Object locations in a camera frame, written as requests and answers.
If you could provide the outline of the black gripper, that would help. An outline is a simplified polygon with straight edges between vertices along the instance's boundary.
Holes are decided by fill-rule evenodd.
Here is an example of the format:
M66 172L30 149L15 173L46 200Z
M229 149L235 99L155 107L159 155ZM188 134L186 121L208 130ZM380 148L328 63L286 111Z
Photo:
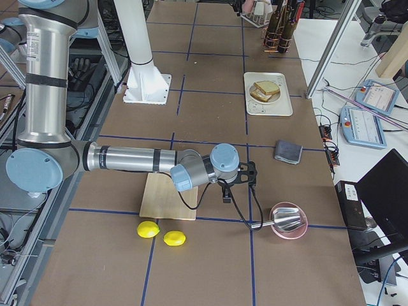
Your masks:
M231 203L231 195L233 194L231 188L234 186L234 184L229 183L221 178L218 179L217 183L221 186L222 189L222 202Z

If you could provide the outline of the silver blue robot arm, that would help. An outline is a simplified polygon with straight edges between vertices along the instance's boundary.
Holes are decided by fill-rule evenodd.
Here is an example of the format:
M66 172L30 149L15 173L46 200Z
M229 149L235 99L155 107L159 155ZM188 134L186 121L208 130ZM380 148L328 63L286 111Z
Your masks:
M228 186L240 171L234 146L222 143L202 156L174 151L112 147L72 140L66 133L69 40L98 17L95 1L21 1L27 28L25 129L6 160L8 178L29 193L44 193L78 171L165 172L176 190L202 184Z

